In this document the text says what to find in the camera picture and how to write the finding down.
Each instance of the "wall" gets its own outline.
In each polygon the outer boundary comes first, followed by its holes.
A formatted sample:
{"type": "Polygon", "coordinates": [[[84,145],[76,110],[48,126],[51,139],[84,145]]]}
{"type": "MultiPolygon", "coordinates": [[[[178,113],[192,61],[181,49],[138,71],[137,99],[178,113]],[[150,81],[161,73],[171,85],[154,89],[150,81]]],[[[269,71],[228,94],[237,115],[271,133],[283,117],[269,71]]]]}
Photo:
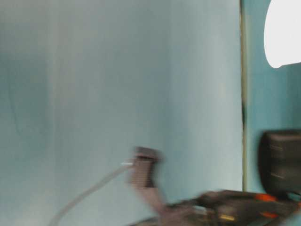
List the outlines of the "wall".
{"type": "MultiPolygon", "coordinates": [[[[135,145],[166,150],[168,7],[161,0],[1,2],[1,225],[47,225],[135,145]]],[[[60,225],[125,225],[149,215],[126,179],[60,225]]]]}
{"type": "Polygon", "coordinates": [[[242,189],[239,2],[171,3],[170,200],[242,189]]]}
{"type": "MultiPolygon", "coordinates": [[[[0,10],[1,225],[47,225],[135,145],[165,152],[169,201],[241,190],[237,1],[4,0],[0,10]]],[[[126,179],[60,225],[150,215],[126,179]]]]}
{"type": "Polygon", "coordinates": [[[246,77],[246,159],[248,191],[262,192],[257,173],[257,145],[262,131],[301,126],[301,64],[278,69],[268,64],[263,31],[270,0],[243,0],[246,77]]]}

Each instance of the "orange part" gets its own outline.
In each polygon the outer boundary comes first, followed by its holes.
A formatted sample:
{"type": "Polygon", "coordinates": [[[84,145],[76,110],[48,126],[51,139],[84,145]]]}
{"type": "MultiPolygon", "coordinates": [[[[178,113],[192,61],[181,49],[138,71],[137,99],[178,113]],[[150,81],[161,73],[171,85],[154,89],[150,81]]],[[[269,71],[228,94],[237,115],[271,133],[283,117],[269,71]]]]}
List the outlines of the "orange part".
{"type": "Polygon", "coordinates": [[[278,215],[275,214],[275,213],[263,212],[263,213],[260,213],[260,214],[263,215],[265,218],[272,218],[272,219],[274,219],[274,218],[278,217],[278,215]]]}
{"type": "Polygon", "coordinates": [[[265,201],[265,202],[274,202],[277,200],[275,196],[269,194],[257,194],[255,196],[255,199],[265,201]]]}

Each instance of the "bright light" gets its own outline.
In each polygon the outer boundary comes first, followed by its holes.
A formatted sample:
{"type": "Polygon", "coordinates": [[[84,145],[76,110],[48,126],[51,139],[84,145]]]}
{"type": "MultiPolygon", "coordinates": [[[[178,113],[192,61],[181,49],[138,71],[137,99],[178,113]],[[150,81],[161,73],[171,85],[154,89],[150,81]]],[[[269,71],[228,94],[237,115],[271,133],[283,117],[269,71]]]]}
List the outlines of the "bright light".
{"type": "Polygon", "coordinates": [[[268,63],[279,68],[301,62],[301,0],[272,0],[264,27],[268,63]]]}

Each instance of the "teal wall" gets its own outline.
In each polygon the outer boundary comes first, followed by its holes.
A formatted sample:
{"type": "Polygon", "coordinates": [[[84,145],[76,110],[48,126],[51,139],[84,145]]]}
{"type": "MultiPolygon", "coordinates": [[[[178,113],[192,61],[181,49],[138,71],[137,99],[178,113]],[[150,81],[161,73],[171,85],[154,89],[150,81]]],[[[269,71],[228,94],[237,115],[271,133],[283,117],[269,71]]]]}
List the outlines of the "teal wall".
{"type": "MultiPolygon", "coordinates": [[[[166,150],[169,2],[0,3],[0,224],[46,226],[132,156],[166,150]]],[[[150,215],[118,177],[62,226],[150,215]]]]}
{"type": "MultiPolygon", "coordinates": [[[[237,1],[4,0],[0,12],[1,225],[47,225],[135,145],[164,151],[169,201],[241,189],[237,1]]],[[[149,216],[126,179],[60,225],[149,216]]]]}
{"type": "Polygon", "coordinates": [[[261,132],[301,127],[301,64],[274,69],[264,54],[263,31],[269,3],[270,0],[242,1],[246,77],[246,187],[248,191],[256,192],[263,191],[257,173],[257,145],[261,132]]]}
{"type": "Polygon", "coordinates": [[[239,1],[171,2],[169,199],[242,189],[239,1]]]}

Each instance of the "gray cable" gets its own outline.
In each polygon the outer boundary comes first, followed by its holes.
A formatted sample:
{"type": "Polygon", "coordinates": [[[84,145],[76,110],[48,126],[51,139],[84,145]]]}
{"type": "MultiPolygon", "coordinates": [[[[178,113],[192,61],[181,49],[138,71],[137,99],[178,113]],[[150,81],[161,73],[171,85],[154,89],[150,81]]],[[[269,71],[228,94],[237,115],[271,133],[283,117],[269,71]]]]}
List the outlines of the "gray cable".
{"type": "Polygon", "coordinates": [[[97,182],[95,185],[90,187],[89,189],[85,190],[81,194],[79,194],[75,199],[70,201],[64,208],[62,208],[51,220],[48,226],[57,226],[59,221],[63,218],[64,215],[66,215],[67,212],[69,212],[74,206],[79,204],[83,199],[85,199],[90,194],[98,191],[103,186],[105,186],[107,183],[109,183],[112,179],[114,179],[119,174],[125,172],[131,168],[131,165],[125,165],[117,170],[113,171],[112,173],[105,176],[103,179],[101,179],[99,182],[97,182]]]}

